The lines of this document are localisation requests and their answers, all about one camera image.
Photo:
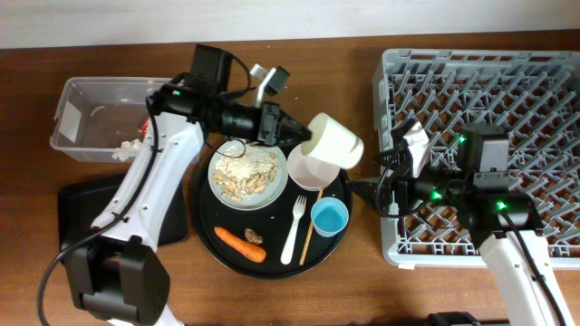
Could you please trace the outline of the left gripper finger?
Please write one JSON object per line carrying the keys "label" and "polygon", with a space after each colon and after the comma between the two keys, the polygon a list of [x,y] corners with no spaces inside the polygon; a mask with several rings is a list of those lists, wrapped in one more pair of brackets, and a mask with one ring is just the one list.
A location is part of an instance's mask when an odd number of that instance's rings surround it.
{"label": "left gripper finger", "polygon": [[280,132],[309,132],[309,129],[284,110],[279,110],[278,129]]}
{"label": "left gripper finger", "polygon": [[281,132],[281,145],[282,146],[295,146],[302,142],[310,140],[312,137],[312,132],[309,129],[306,130],[286,130]]}

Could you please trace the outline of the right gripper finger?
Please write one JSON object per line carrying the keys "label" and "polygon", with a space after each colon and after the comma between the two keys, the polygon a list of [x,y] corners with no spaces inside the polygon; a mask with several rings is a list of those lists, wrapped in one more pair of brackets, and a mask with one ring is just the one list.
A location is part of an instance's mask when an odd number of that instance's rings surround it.
{"label": "right gripper finger", "polygon": [[375,208],[375,197],[377,182],[367,181],[367,180],[350,180],[347,182],[347,188],[354,192],[355,195],[360,197],[363,201],[369,204],[372,208]]}
{"label": "right gripper finger", "polygon": [[417,123],[415,118],[409,118],[399,124],[396,128],[391,130],[391,138],[393,141],[402,141],[404,136],[413,128]]}

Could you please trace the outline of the cream paper cup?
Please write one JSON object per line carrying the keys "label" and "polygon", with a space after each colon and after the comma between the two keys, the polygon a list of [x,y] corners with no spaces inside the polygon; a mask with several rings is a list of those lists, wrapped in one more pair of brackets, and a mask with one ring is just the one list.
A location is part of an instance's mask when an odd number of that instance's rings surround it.
{"label": "cream paper cup", "polygon": [[301,144],[305,157],[343,169],[354,168],[363,156],[363,141],[326,113],[317,114],[308,124],[310,140]]}

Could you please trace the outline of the pink bowl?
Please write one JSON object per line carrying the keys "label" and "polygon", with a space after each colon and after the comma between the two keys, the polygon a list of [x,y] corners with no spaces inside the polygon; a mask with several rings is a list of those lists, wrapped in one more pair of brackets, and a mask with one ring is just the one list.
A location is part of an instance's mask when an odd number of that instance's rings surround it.
{"label": "pink bowl", "polygon": [[340,168],[302,154],[294,147],[287,158],[289,177],[302,189],[318,191],[329,186],[339,175]]}

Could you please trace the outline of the blue plastic cup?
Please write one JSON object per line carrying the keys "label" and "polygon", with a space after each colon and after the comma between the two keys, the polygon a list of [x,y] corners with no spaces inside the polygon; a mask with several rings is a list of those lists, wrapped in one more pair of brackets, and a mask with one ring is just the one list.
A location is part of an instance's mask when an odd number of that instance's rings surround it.
{"label": "blue plastic cup", "polygon": [[322,237],[333,237],[348,225],[350,213],[346,204],[336,197],[323,197],[311,209],[314,230]]}

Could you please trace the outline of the grey plate with food scraps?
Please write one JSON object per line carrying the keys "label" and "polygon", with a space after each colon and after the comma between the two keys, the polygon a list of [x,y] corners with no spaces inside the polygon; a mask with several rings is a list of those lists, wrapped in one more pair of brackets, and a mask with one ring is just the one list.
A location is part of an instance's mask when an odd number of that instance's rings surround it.
{"label": "grey plate with food scraps", "polygon": [[273,204],[284,192],[289,175],[279,147],[259,147],[244,140],[222,144],[208,165],[211,192],[224,205],[252,211]]}

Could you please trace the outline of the round black tray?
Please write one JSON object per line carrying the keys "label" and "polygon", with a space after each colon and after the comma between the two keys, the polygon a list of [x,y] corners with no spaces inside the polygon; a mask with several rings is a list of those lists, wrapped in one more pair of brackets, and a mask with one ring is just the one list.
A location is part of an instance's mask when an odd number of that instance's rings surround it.
{"label": "round black tray", "polygon": [[[198,183],[192,190],[192,223],[208,251],[232,271],[258,279],[292,277],[316,267],[331,255],[341,243],[345,230],[332,237],[323,237],[317,232],[312,232],[304,263],[299,263],[316,194],[303,190],[292,180],[286,182],[285,189],[277,199],[257,210],[237,210],[222,202],[220,192],[213,190],[215,180],[211,174],[216,161],[221,158],[221,153],[230,148],[241,149],[242,145],[235,140],[223,143],[217,152],[205,161]],[[304,218],[299,222],[293,261],[284,265],[280,262],[280,256],[291,227],[291,209],[297,197],[301,195],[306,196],[306,211]],[[225,228],[238,238],[244,236],[247,228],[256,231],[264,238],[264,242],[260,245],[266,251],[264,262],[254,263],[226,244],[215,234],[216,226]]]}

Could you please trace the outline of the red snack wrapper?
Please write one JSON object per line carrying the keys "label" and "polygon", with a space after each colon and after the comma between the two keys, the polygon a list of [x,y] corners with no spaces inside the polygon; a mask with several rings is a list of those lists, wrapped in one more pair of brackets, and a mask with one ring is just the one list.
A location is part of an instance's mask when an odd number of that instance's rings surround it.
{"label": "red snack wrapper", "polygon": [[145,134],[147,132],[148,126],[149,126],[149,122],[147,120],[145,120],[139,128],[139,133]]}

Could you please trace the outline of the white tissue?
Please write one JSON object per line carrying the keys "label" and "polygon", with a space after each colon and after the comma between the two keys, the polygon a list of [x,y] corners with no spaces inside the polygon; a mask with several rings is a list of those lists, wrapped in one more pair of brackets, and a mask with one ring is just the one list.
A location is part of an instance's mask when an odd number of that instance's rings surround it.
{"label": "white tissue", "polygon": [[131,141],[123,141],[121,145],[112,153],[112,158],[120,162],[126,162],[130,158],[135,158],[142,147],[142,142],[139,139]]}

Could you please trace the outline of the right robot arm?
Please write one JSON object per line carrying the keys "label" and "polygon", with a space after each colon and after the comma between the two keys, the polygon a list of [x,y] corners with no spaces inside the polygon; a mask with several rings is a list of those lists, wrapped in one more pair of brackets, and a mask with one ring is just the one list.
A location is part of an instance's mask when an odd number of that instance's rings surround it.
{"label": "right robot arm", "polygon": [[430,140],[416,120],[391,131],[395,144],[374,156],[375,181],[348,188],[381,217],[398,219],[426,205],[455,208],[459,225],[492,272],[513,325],[571,325],[532,197],[508,189],[508,133],[486,123],[458,135],[457,169],[429,165]]}

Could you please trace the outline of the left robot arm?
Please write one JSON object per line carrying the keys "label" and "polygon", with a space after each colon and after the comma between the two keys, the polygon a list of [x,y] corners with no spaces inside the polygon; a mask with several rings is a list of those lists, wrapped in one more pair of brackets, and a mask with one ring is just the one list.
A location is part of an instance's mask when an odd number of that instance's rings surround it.
{"label": "left robot arm", "polygon": [[[207,135],[275,147],[310,139],[305,126],[263,99],[284,88],[288,71],[246,68],[258,86],[228,91],[235,60],[199,44],[190,69],[147,96],[146,136],[120,187],[89,231],[65,243],[51,263],[64,265],[76,308],[113,325],[179,324],[167,305],[170,278],[156,251],[169,205]],[[237,102],[251,90],[253,104]]]}

